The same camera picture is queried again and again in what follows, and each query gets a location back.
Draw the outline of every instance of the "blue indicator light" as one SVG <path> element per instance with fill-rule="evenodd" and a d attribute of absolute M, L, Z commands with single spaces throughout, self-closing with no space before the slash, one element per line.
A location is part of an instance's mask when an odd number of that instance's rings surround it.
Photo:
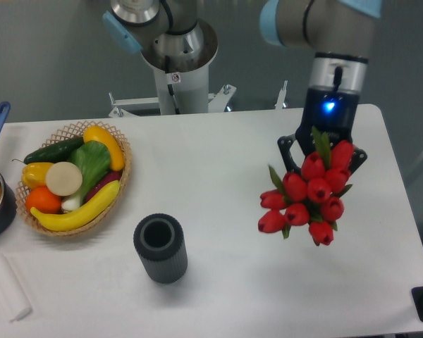
<path fill-rule="evenodd" d="M 324 102 L 323 110 L 326 114 L 332 113 L 333 109 L 336 107 L 335 102 Z"/>

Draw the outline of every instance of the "purple eggplant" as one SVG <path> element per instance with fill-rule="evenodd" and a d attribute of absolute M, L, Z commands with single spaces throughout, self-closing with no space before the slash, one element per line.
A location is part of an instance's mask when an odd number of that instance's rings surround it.
<path fill-rule="evenodd" d="M 105 175 L 97 185 L 92 188 L 86 195 L 85 203 L 88 202 L 101 188 L 105 187 L 107 183 L 113 181 L 119 181 L 121 179 L 121 173 L 118 171 L 112 171 Z"/>

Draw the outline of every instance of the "orange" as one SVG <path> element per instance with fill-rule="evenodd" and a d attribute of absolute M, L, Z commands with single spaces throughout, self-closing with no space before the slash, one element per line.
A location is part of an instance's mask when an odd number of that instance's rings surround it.
<path fill-rule="evenodd" d="M 37 187 L 28 194 L 25 207 L 28 212 L 35 207 L 42 213 L 58 213 L 61 210 L 61 197 L 47 187 Z"/>

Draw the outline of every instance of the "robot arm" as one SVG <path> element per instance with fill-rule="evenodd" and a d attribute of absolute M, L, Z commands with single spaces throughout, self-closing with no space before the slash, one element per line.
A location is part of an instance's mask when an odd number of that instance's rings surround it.
<path fill-rule="evenodd" d="M 163 33 L 181 35 L 197 24 L 194 0 L 111 0 L 111 8 L 113 15 L 103 17 L 105 27 L 130 53 L 150 47 Z"/>
<path fill-rule="evenodd" d="M 351 129 L 367 71 L 381 0 L 269 0 L 260 17 L 265 40 L 314 48 L 302 121 L 295 133 L 304 155 L 311 129 L 331 143 L 352 142 Z"/>

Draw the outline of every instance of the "green leaf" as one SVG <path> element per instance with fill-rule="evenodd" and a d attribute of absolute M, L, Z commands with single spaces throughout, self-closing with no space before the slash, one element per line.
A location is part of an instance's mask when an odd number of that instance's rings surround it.
<path fill-rule="evenodd" d="M 332 229 L 334 229 L 335 231 L 338 231 L 338 227 L 337 227 L 337 222 L 333 221 L 332 223 L 329 223 L 332 226 Z"/>
<path fill-rule="evenodd" d="M 290 236 L 290 229 L 291 225 L 286 224 L 285 227 L 282 229 L 282 235 L 284 239 L 287 239 Z"/>
<path fill-rule="evenodd" d="M 342 197 L 344 194 L 346 194 L 348 192 L 349 189 L 351 189 L 353 185 L 352 184 L 347 184 L 343 190 L 337 194 L 332 194 L 333 196 L 337 196 L 337 197 Z"/>
<path fill-rule="evenodd" d="M 311 222 L 321 223 L 323 221 L 323 217 L 321 215 L 311 214 L 310 215 L 310 221 Z"/>
<path fill-rule="evenodd" d="M 331 167 L 331 143 L 327 132 L 321 134 L 321 146 L 323 151 L 321 159 L 324 162 L 324 167 L 328 170 Z"/>
<path fill-rule="evenodd" d="M 283 201 L 286 203 L 287 206 L 293 204 L 293 200 L 287 194 L 283 195 Z"/>
<path fill-rule="evenodd" d="M 317 150 L 318 154 L 321 156 L 321 154 L 322 154 L 321 133 L 319 132 L 319 130 L 315 126 L 312 126 L 312 135 L 313 135 L 313 140 L 314 140 L 314 143 L 315 143 L 315 149 Z"/>
<path fill-rule="evenodd" d="M 269 176 L 271 177 L 271 181 L 273 182 L 274 186 L 277 188 L 277 190 L 279 190 L 279 192 L 282 195 L 285 196 L 286 193 L 285 193 L 285 189 L 283 188 L 281 178 L 277 175 L 277 173 L 276 173 L 276 171 L 274 170 L 273 167 L 268 165 L 268 168 L 269 168 Z"/>
<path fill-rule="evenodd" d="M 329 144 L 329 136 L 327 133 L 321 133 L 315 126 L 312 126 L 312 135 L 315 143 L 315 149 L 319 157 L 323 160 L 324 167 L 331 167 L 331 146 Z"/>

